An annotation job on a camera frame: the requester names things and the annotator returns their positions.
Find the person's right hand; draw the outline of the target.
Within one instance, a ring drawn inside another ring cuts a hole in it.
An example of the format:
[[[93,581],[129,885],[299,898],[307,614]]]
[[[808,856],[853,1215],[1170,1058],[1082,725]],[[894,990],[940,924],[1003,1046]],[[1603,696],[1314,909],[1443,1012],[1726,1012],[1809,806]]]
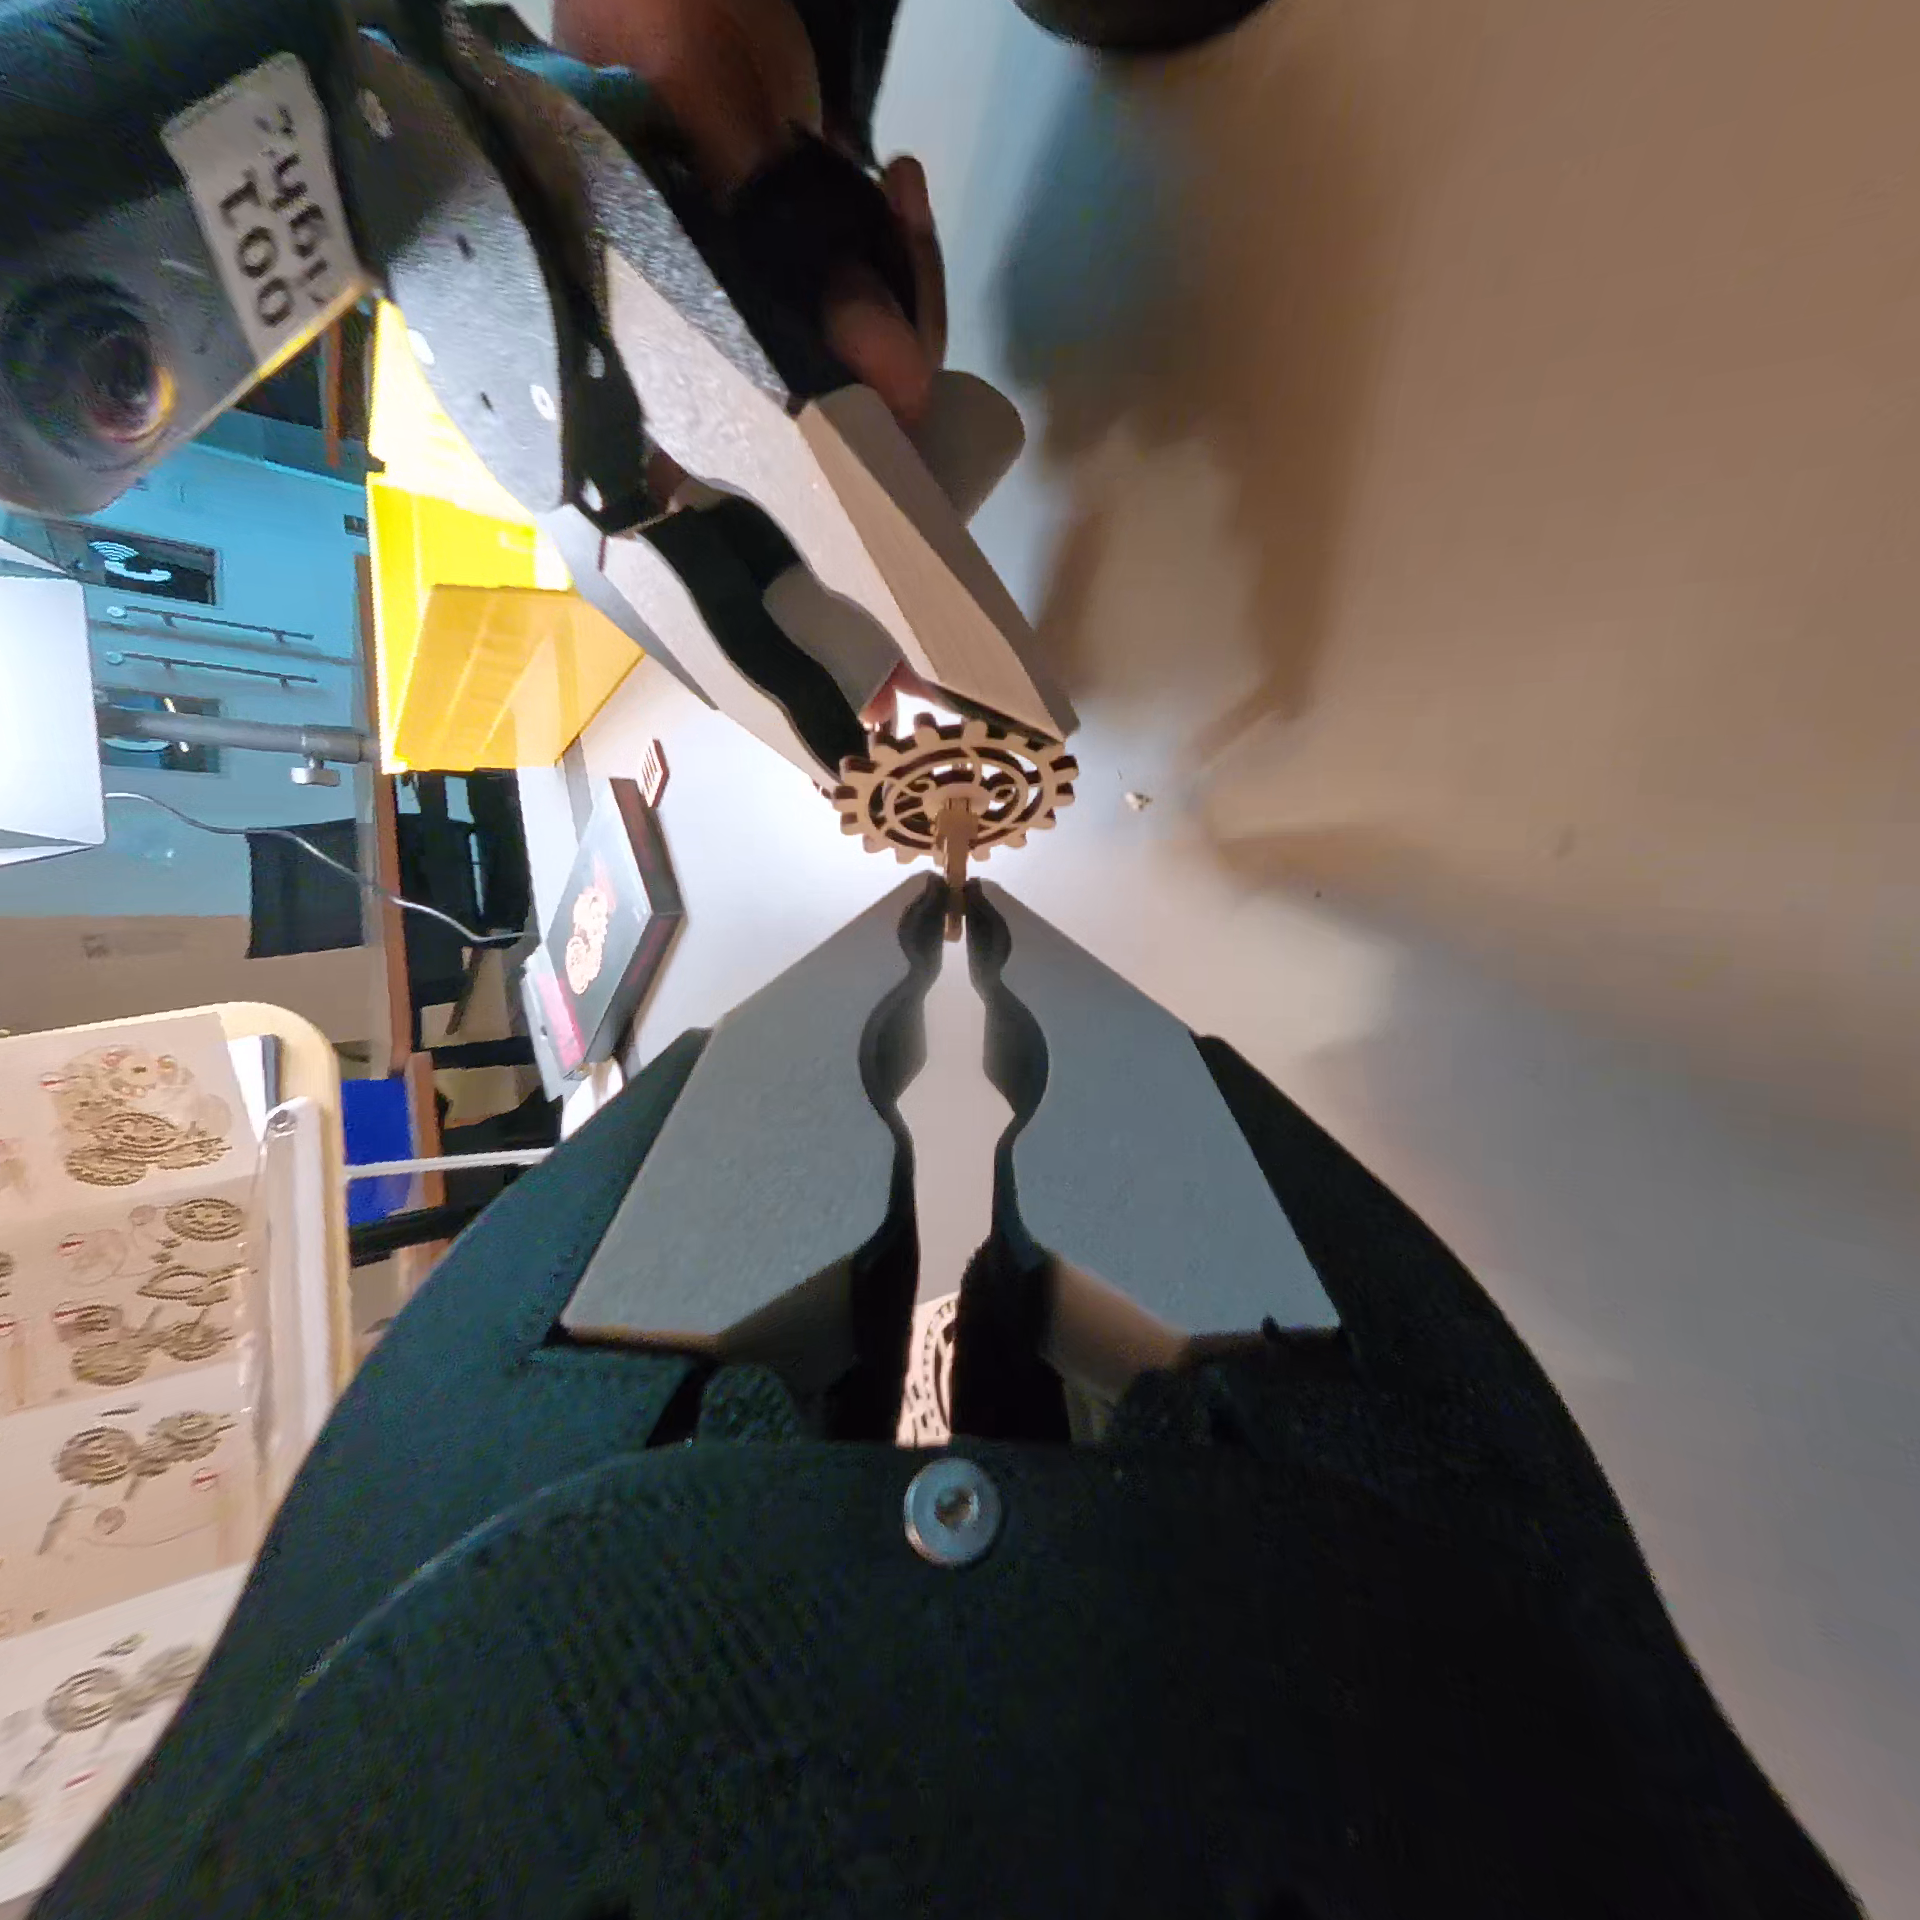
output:
[[[628,68],[672,120],[720,205],[796,154],[836,149],[877,190],[897,277],[838,236],[792,227],[792,255],[824,261],[809,323],[838,367],[902,428],[929,414],[949,346],[944,248],[914,156],[875,163],[873,101],[897,5],[558,2],[552,40],[589,66]]]

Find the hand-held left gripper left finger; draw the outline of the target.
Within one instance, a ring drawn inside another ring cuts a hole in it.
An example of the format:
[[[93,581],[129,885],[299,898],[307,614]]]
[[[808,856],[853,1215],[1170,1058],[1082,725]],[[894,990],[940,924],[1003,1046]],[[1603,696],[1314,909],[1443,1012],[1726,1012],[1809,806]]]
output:
[[[917,878],[704,1036],[561,1317],[572,1340],[774,1372],[894,1419],[922,1282],[917,1155],[946,890]]]

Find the white light panel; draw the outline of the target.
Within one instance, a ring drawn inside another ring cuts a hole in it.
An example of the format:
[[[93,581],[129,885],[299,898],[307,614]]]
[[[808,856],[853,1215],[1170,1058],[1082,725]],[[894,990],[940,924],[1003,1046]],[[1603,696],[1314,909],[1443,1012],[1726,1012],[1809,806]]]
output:
[[[3,867],[105,842],[90,624],[77,583],[3,567]]]

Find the metal tripod pole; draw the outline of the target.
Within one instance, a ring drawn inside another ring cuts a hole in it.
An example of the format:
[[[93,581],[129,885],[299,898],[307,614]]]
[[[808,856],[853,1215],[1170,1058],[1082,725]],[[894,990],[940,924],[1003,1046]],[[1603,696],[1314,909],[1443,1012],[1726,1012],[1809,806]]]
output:
[[[123,703],[99,703],[101,741],[140,747],[188,747],[210,752],[254,752],[284,756],[293,765],[289,779],[302,786],[341,786],[342,768],[379,768],[377,736],[355,727],[282,727],[245,717],[180,712],[170,709],[141,710]]]

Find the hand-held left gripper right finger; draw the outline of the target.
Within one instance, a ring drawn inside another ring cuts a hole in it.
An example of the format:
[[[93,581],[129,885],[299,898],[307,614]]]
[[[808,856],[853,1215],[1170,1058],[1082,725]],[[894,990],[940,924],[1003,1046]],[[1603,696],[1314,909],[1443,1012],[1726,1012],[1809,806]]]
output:
[[[966,963],[1011,1115],[960,1291],[960,1423],[1070,1427],[1212,1362],[1337,1367],[1329,1285],[1188,1023],[982,880]]]

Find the grey desk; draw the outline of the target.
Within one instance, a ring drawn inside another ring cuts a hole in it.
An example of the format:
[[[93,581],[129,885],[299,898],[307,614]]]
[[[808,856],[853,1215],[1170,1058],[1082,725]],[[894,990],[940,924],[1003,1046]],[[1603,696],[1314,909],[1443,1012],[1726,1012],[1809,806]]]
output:
[[[1915,1916],[1915,5],[902,5],[877,133],[1084,725],[992,876],[1457,1248]]]

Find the large wooden gear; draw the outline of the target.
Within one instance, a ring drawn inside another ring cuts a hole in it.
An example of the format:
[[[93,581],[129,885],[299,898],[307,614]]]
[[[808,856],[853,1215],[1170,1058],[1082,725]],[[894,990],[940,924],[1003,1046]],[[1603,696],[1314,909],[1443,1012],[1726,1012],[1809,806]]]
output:
[[[867,852],[965,872],[1051,830],[1075,805],[1076,778],[1078,762],[1060,741],[925,712],[844,758],[829,799],[842,835]]]

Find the printed instruction sheet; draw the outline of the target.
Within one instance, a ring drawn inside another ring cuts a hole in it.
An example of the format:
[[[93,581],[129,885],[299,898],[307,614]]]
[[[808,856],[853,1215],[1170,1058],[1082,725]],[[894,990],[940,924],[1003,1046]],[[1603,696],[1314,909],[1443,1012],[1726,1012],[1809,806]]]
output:
[[[205,1662],[261,1532],[258,1127],[216,1018],[5,1042],[5,1914]]]

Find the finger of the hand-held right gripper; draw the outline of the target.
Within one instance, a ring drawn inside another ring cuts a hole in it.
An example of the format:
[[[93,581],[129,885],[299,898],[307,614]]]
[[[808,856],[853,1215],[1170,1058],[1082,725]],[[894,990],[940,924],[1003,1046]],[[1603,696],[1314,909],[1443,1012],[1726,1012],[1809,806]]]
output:
[[[638,404],[641,480],[622,528],[668,551],[662,523],[706,511],[774,624],[865,727],[894,683],[937,706],[1054,741],[1076,717],[970,520],[1025,444],[992,384],[942,371],[922,424],[836,365],[809,323],[834,232],[897,277],[884,203],[838,150],[803,150],[720,205],[680,165],[593,160],[593,291]]]
[[[584,599],[706,706],[796,765],[838,786],[867,731],[828,675],[774,622],[763,589],[706,511],[648,531],[604,534],[579,508],[544,514]]]

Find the yellow plastic bin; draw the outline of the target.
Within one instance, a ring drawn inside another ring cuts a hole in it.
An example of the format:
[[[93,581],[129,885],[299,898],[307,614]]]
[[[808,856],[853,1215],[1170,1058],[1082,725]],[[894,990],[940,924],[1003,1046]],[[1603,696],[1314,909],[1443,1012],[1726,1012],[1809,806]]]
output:
[[[636,670],[552,538],[435,399],[414,333],[376,310],[368,543],[386,773],[552,765]]]

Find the black puzzle box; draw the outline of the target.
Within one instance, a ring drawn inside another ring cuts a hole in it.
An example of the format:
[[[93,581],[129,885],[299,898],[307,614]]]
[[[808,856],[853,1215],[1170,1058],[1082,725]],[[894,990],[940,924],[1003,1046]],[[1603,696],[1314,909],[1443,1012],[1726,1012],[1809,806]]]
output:
[[[634,778],[602,782],[561,904],[520,975],[553,1096],[619,1056],[683,919],[656,806]]]

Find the blue bin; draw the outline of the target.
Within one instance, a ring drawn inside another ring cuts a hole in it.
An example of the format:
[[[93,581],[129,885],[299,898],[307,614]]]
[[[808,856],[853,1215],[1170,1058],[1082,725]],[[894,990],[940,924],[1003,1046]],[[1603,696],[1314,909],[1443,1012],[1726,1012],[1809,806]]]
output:
[[[417,1141],[414,1102],[405,1082],[397,1077],[346,1078],[341,1094],[348,1226],[370,1227],[424,1204],[427,1175],[368,1173],[368,1168],[392,1168],[425,1156]]]

